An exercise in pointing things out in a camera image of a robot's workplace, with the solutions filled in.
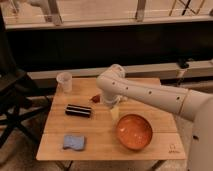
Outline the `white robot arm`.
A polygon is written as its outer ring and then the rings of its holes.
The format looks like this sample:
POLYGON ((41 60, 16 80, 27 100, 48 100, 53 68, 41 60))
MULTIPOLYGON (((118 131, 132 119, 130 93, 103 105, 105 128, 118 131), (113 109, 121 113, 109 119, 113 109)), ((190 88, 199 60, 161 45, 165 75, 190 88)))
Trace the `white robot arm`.
POLYGON ((213 94, 130 81, 118 64, 97 77, 97 86, 102 102, 109 108, 120 101, 120 96, 125 96, 191 121, 186 171, 213 171, 213 94))

